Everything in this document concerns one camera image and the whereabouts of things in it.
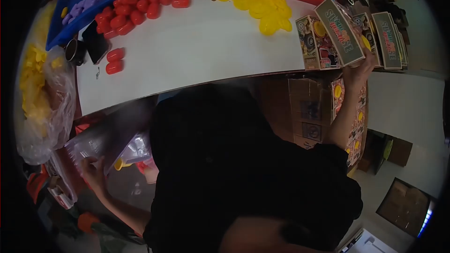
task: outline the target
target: cardboard box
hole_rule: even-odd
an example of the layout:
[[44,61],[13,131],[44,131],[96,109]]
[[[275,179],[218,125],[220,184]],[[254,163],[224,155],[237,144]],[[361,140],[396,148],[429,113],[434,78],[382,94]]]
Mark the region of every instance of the cardboard box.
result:
[[305,70],[330,70],[340,67],[338,53],[322,22],[310,15],[295,21],[300,37]]
[[380,54],[378,52],[377,47],[377,40],[376,35],[374,32],[374,29],[372,28],[372,25],[370,24],[370,19],[367,13],[362,13],[353,16],[353,20],[356,25],[361,27],[363,31],[363,36],[367,39],[368,43],[370,44],[370,50],[372,51],[372,54],[375,57],[375,60],[377,61],[377,65],[375,65],[376,68],[382,67],[380,63]]
[[325,30],[341,59],[342,66],[364,59],[359,35],[353,18],[333,0],[324,0],[314,11],[323,22]]

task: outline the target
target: black shirt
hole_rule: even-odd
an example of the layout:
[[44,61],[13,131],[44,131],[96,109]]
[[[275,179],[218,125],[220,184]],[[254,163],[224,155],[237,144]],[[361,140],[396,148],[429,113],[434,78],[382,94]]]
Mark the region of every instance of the black shirt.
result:
[[217,252],[248,215],[285,219],[288,242],[334,250],[362,210],[346,151],[281,140],[244,89],[209,84],[161,101],[150,144],[159,175],[143,238],[154,253]]

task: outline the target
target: purple plastic capsule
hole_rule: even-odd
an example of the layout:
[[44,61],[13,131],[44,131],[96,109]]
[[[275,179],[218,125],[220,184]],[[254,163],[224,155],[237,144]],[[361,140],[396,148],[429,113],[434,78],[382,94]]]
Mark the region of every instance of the purple plastic capsule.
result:
[[69,22],[69,20],[72,18],[71,14],[67,14],[64,19],[63,19],[63,25],[67,25],[67,23]]

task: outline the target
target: person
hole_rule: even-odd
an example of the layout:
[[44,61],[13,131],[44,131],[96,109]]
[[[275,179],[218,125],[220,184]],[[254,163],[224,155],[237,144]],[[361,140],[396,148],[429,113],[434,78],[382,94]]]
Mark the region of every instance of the person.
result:
[[159,168],[151,211],[112,197],[99,168],[82,162],[99,200],[154,253],[333,251],[362,211],[344,150],[358,94],[374,58],[343,68],[345,97],[322,144],[303,149],[276,136],[248,91],[184,89],[161,101],[149,124]]

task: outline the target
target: white table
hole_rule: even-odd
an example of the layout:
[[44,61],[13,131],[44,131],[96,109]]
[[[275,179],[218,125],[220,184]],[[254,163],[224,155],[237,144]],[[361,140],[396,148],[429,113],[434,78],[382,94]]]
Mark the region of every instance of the white table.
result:
[[96,66],[86,56],[87,62],[77,67],[82,115],[199,83],[304,70],[295,20],[314,14],[314,6],[286,2],[293,30],[268,37],[259,32],[259,20],[231,0],[191,0],[185,9],[162,6],[158,19],[146,19],[126,36],[111,39],[112,49],[126,48],[122,72],[106,74],[106,58]]

